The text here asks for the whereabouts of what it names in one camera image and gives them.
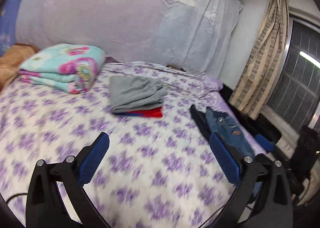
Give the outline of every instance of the beige cloth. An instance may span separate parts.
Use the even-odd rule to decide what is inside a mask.
[[[15,44],[0,58],[0,93],[18,75],[19,65],[39,49],[35,46]]]
[[[287,0],[269,0],[258,38],[229,100],[252,119],[258,117],[275,81],[287,40],[288,22]]]

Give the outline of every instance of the white bedsheet with purple flowers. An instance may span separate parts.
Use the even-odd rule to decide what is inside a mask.
[[[111,75],[162,78],[169,91],[164,117],[112,115]],[[197,228],[234,189],[189,113],[194,103],[231,114],[220,88],[206,75],[144,62],[104,65],[93,88],[79,95],[16,80],[0,96],[0,193],[7,199],[27,192],[38,159],[61,162],[104,131],[110,148],[84,188],[107,222],[114,228]],[[244,133],[255,152],[263,152]],[[70,216],[79,220],[61,183],[59,188]],[[22,223],[25,203],[26,197],[10,203]]]

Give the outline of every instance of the wall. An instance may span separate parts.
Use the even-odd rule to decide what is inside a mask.
[[[238,83],[252,46],[259,33],[268,0],[243,0],[243,9],[234,28],[226,59],[219,78],[231,89]],[[313,0],[288,0],[289,10],[310,15],[310,21],[320,24],[320,11]]]
[[[219,78],[234,89],[255,43],[268,0],[242,0],[239,21],[230,39],[226,59]]]

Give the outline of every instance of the brown blanket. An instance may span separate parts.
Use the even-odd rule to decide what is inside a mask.
[[[0,93],[18,75],[19,65],[37,52],[39,52],[37,47],[20,43],[7,50],[0,58]]]

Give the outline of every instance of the wire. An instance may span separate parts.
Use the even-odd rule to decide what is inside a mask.
[[[303,194],[303,196],[301,197],[299,203],[302,202],[302,199],[304,199],[305,195],[308,193],[308,190],[309,190],[309,188],[310,188],[310,183],[311,183],[311,181],[309,180],[309,184],[308,184],[308,186],[307,186],[307,189],[306,189],[305,193]]]
[[[213,213],[213,215],[212,216],[214,216],[219,210],[221,210],[221,208],[223,208],[225,205],[223,205],[223,206],[221,206],[217,211],[215,211],[214,213]],[[203,223],[203,224],[201,224],[198,228],[201,228],[207,221],[209,221],[211,218],[212,218],[212,216],[210,216],[208,219],[206,219],[206,221]]]
[[[6,203],[9,204],[12,199],[14,199],[14,198],[17,197],[17,196],[21,196],[21,195],[28,195],[28,193],[14,194],[13,196],[10,196],[10,197],[9,197],[9,199],[6,201]]]

